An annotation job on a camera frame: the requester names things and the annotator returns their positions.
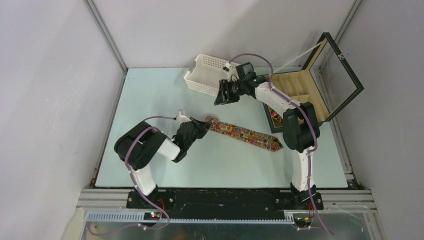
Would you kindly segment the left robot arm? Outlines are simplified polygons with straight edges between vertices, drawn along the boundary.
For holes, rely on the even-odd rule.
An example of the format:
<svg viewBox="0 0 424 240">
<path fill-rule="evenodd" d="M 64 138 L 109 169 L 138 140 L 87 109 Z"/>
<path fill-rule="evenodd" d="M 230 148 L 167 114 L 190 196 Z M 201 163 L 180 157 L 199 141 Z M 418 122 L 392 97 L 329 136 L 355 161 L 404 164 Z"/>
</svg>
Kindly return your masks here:
<svg viewBox="0 0 424 240">
<path fill-rule="evenodd" d="M 134 188 L 140 193 L 138 201 L 145 208 L 153 208 L 158 202 L 158 194 L 154 192 L 157 184 L 149 165 L 153 157 L 159 154 L 179 163 L 210 127 L 210 123 L 190 117 L 179 124 L 173 137 L 169 137 L 157 127 L 141 121 L 116 141 L 114 151 L 124 162 Z"/>
</svg>

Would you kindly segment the colourful patterned tie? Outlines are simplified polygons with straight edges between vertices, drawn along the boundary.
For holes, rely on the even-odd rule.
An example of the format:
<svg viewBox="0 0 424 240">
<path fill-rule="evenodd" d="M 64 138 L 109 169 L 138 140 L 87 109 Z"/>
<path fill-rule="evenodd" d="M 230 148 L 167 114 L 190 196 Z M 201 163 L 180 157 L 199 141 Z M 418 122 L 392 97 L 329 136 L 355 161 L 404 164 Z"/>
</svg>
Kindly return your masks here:
<svg viewBox="0 0 424 240">
<path fill-rule="evenodd" d="M 226 123 L 211 115 L 207 116 L 204 121 L 210 124 L 210 131 L 255 147 L 265 149 L 270 152 L 277 152 L 283 148 L 283 144 L 275 136 Z"/>
</svg>

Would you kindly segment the white perforated plastic basket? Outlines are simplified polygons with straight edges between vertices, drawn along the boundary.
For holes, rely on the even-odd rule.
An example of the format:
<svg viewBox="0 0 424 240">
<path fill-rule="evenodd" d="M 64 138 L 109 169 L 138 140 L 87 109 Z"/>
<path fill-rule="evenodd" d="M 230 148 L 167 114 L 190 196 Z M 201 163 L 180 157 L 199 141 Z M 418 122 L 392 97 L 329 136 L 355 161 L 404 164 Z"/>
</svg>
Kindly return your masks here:
<svg viewBox="0 0 424 240">
<path fill-rule="evenodd" d="M 223 71 L 228 60 L 206 54 L 198 54 L 193 66 L 184 75 L 184 81 L 190 90 L 216 97 L 219 90 L 219 81 L 227 79 Z"/>
</svg>

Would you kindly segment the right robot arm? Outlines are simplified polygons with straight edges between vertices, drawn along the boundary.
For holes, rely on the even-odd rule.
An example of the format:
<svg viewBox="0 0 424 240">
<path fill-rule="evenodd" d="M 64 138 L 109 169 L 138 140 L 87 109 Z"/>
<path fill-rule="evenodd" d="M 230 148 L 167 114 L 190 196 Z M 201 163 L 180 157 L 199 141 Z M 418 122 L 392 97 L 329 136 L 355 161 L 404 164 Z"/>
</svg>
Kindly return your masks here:
<svg viewBox="0 0 424 240">
<path fill-rule="evenodd" d="M 226 62 L 227 78 L 219 81 L 214 105 L 236 103 L 243 95 L 250 96 L 282 117 L 283 141 L 293 153 L 291 184 L 297 190 L 291 194 L 291 204 L 304 209 L 311 202 L 313 186 L 313 152 L 318 148 L 320 130 L 314 105 L 289 97 L 272 83 L 272 78 L 256 74 L 250 62 L 237 66 Z"/>
</svg>

